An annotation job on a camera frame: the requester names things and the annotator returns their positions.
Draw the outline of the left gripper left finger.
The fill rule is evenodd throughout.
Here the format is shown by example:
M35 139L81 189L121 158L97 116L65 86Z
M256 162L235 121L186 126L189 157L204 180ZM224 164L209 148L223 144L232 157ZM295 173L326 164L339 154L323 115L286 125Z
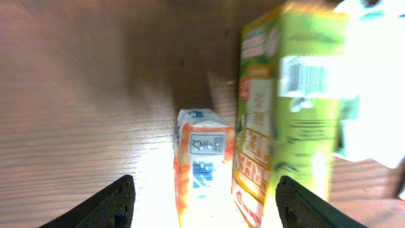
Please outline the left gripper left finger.
M134 178L124 175L40 228L130 228L135 196Z

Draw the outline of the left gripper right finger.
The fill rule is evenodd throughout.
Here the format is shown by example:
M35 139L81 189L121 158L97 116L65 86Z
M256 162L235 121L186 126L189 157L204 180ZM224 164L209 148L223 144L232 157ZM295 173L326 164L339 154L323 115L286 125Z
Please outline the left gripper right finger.
M277 184L275 201L283 228L366 228L287 175Z

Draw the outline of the orange juice carton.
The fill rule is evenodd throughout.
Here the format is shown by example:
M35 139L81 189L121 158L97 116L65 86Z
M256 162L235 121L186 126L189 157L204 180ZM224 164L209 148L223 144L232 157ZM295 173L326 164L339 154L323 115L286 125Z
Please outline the orange juice carton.
M173 168L181 228L226 226L234 143L234 128L213 110L179 111Z

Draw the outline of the green juice carton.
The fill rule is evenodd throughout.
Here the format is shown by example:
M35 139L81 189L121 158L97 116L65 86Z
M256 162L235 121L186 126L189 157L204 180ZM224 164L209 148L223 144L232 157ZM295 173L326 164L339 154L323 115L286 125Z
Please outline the green juice carton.
M249 227L280 227L287 175L328 198L338 141L347 15L283 1L241 33L232 198Z

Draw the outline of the light green tissue pack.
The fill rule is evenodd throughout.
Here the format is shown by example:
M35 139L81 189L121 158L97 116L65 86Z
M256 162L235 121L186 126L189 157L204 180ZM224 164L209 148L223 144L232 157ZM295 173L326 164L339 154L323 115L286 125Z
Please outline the light green tissue pack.
M343 90L351 93L335 155L397 168L404 160L404 0L345 0L335 11L349 15Z

